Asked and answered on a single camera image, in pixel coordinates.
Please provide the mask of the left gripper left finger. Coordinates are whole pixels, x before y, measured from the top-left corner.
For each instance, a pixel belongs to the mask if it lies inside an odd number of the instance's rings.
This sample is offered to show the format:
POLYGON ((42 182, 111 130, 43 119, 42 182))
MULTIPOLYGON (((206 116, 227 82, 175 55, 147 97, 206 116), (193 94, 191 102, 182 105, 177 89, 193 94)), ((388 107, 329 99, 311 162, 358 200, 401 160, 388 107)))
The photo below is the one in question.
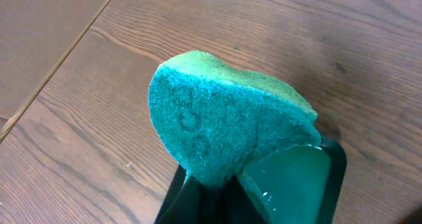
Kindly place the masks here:
POLYGON ((172 182, 158 215, 158 224, 196 224, 200 207, 199 183, 190 177, 172 182))

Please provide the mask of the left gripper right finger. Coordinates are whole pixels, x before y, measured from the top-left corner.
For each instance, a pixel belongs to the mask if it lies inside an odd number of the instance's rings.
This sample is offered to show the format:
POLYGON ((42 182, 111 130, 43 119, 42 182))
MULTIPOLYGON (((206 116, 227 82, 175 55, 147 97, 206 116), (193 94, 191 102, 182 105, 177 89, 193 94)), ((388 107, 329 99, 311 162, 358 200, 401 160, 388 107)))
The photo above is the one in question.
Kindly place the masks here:
POLYGON ((267 224, 236 176, 230 178, 224 189, 224 223, 267 224))

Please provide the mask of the green scrubbing sponge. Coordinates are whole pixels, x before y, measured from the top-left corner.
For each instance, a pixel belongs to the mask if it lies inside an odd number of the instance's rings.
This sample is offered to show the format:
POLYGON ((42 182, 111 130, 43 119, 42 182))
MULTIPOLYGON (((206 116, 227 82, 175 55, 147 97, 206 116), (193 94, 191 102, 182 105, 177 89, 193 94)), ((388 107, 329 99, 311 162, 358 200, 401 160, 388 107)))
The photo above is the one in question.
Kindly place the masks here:
POLYGON ((289 84, 235 69, 205 51, 188 51, 158 66, 148 88, 152 125, 188 178, 220 195, 229 181, 253 209, 270 214, 244 169, 296 146, 318 146, 317 112, 289 84))

